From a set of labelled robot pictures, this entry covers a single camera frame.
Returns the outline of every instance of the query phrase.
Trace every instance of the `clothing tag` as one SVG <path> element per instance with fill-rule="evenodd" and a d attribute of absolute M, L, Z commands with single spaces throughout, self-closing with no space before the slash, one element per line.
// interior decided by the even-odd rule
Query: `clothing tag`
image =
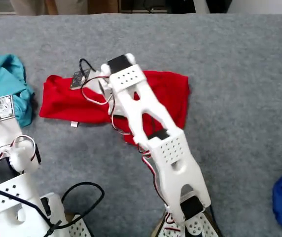
<path fill-rule="evenodd" d="M 78 126 L 78 122 L 71 121 L 71 127 L 77 127 L 77 126 Z"/>

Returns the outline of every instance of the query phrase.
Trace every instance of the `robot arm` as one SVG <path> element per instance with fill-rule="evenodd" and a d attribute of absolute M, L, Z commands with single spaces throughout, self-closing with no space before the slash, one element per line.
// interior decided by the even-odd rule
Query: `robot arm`
<path fill-rule="evenodd" d="M 104 91 L 112 89 L 114 113 L 123 113 L 128 119 L 134 142 L 148 151 L 155 162 L 167 212 L 183 226 L 186 220 L 211 204 L 200 167 L 190 152 L 183 130 L 175 125 L 166 108 L 157 100 L 132 54 L 103 64 L 102 75 L 109 76 L 108 87 L 105 86 Z M 134 100 L 135 92 L 139 100 Z M 164 129 L 147 137 L 142 126 L 143 113 L 159 121 Z M 183 195 L 182 188 L 186 185 L 193 191 Z"/>
<path fill-rule="evenodd" d="M 90 237 L 79 215 L 74 224 L 66 220 L 57 194 L 38 194 L 31 173 L 40 161 L 34 140 L 22 135 L 11 96 L 0 97 L 0 237 Z M 55 223 L 70 226 L 48 231 Z"/>

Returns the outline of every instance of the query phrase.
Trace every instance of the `teal cloth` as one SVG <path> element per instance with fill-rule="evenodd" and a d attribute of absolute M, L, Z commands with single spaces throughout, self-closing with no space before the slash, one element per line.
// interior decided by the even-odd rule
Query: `teal cloth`
<path fill-rule="evenodd" d="M 16 119 L 21 127 L 32 122 L 33 89 L 27 85 L 22 62 L 12 54 L 0 56 L 0 96 L 13 95 Z"/>

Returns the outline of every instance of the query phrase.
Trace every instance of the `red cloth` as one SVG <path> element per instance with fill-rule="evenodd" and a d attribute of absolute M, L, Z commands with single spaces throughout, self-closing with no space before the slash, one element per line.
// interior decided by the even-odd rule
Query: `red cloth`
<path fill-rule="evenodd" d="M 157 99 L 166 107 L 175 124 L 184 128 L 190 93 L 188 77 L 171 72 L 145 71 L 144 74 Z M 108 105 L 97 105 L 87 101 L 79 89 L 70 90 L 71 80 L 55 75 L 47 78 L 43 84 L 43 101 L 39 115 L 44 118 L 87 123 L 110 122 Z M 102 95 L 88 88 L 83 90 L 89 98 L 105 101 Z M 119 129 L 130 131 L 126 118 L 114 117 L 114 124 Z M 143 128 L 147 135 L 153 133 L 153 120 L 147 114 L 143 115 Z M 154 129 L 155 131 L 162 129 L 156 120 Z M 131 135 L 125 136 L 125 141 L 134 144 Z"/>

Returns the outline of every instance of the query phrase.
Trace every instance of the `gray carpet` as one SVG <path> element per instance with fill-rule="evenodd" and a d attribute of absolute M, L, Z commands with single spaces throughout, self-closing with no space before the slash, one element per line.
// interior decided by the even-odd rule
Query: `gray carpet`
<path fill-rule="evenodd" d="M 145 70 L 190 77 L 185 133 L 224 235 L 282 237 L 272 212 L 282 175 L 282 15 L 0 17 L 0 54 L 24 62 L 39 106 L 48 75 L 71 76 L 80 57 L 98 67 L 126 52 Z M 149 236 L 163 204 L 136 149 L 110 125 L 36 117 L 24 133 L 42 155 L 41 194 L 97 182 L 106 197 L 85 219 L 95 236 Z M 97 196 L 77 189 L 66 209 Z"/>

